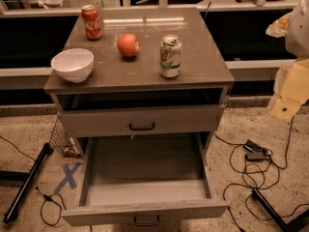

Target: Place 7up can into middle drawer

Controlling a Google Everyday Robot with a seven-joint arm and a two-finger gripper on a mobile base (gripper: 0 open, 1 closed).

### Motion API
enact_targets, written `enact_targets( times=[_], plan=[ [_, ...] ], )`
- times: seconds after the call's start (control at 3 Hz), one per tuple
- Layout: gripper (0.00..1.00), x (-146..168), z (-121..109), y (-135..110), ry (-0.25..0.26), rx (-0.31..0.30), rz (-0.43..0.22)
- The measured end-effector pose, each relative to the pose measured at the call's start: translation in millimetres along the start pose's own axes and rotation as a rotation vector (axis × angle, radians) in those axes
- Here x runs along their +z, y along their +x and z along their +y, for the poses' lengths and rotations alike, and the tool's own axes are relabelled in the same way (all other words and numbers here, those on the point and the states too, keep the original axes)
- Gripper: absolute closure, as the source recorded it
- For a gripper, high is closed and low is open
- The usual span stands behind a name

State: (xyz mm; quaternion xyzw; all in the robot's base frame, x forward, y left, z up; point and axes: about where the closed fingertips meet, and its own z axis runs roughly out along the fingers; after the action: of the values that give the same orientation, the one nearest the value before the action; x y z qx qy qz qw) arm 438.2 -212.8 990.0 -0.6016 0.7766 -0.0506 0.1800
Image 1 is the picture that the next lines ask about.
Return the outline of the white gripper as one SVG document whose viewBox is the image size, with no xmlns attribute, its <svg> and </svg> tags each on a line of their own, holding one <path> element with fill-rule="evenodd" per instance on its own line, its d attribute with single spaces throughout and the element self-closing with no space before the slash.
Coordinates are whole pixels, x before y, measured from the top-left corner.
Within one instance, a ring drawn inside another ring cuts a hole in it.
<svg viewBox="0 0 309 232">
<path fill-rule="evenodd" d="M 282 121 L 291 121 L 309 100 L 309 59 L 297 59 L 277 72 L 274 94 L 269 101 L 269 114 Z"/>
</svg>

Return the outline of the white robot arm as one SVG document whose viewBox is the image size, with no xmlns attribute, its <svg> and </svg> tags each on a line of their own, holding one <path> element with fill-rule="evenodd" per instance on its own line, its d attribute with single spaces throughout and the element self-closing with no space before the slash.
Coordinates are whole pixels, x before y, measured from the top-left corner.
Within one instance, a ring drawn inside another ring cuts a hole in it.
<svg viewBox="0 0 309 232">
<path fill-rule="evenodd" d="M 269 25 L 266 33 L 285 37 L 286 50 L 296 57 L 291 66 L 279 68 L 268 104 L 272 117 L 291 121 L 309 100 L 309 0 L 301 0 L 291 13 Z"/>
</svg>

